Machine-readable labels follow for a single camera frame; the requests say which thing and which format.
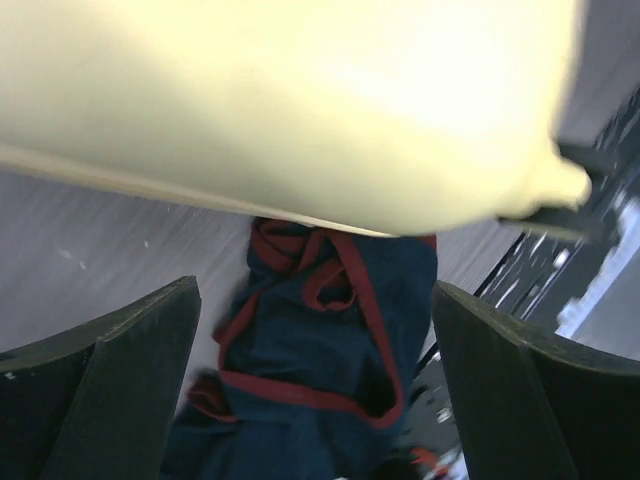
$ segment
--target cloth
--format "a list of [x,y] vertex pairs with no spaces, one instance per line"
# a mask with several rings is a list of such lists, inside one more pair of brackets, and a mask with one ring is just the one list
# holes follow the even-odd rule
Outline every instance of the cloth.
[[219,371],[176,419],[163,480],[330,480],[400,434],[431,320],[435,239],[256,219]]

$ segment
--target yellowish plastic surface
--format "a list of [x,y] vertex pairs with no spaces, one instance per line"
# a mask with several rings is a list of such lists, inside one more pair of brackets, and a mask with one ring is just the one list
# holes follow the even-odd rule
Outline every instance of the yellowish plastic surface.
[[577,0],[0,5],[0,164],[381,234],[577,205]]

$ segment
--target cream-colored object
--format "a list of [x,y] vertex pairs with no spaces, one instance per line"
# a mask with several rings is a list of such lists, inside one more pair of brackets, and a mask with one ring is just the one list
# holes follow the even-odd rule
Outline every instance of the cream-colored object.
[[0,164],[382,234],[577,205],[578,0],[0,5]]

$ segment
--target blue fabric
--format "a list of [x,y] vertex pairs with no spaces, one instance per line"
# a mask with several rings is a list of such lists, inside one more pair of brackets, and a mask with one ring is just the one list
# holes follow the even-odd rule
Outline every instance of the blue fabric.
[[[233,302],[232,322],[252,298],[257,303],[250,326],[221,359],[217,392],[235,421],[211,417],[202,396],[190,397],[198,408],[188,405],[176,419],[161,479],[330,480],[367,472],[391,450],[430,324],[435,250],[424,239],[321,232],[326,231],[257,221],[247,257],[250,282]],[[318,234],[321,247],[301,267],[305,252],[313,248],[310,239]],[[274,268],[273,258],[279,259],[279,267]],[[343,301],[346,306],[310,306],[305,301],[308,287],[336,264],[344,271],[331,281],[320,279],[318,300],[322,305]],[[308,386],[353,399],[371,418],[381,417],[397,399],[363,312],[376,307],[363,309],[369,301],[363,293],[367,289],[381,313],[403,392],[401,414],[393,422],[377,425],[350,411],[308,405],[293,394],[287,397],[290,401],[276,401],[225,381],[231,378],[225,375],[240,372]],[[355,301],[349,303],[354,291]]]

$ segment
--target dark blue cloth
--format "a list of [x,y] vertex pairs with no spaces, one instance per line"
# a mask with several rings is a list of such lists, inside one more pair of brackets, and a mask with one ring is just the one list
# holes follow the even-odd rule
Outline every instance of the dark blue cloth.
[[257,219],[219,376],[176,419],[163,480],[331,480],[391,450],[431,319],[436,253]]

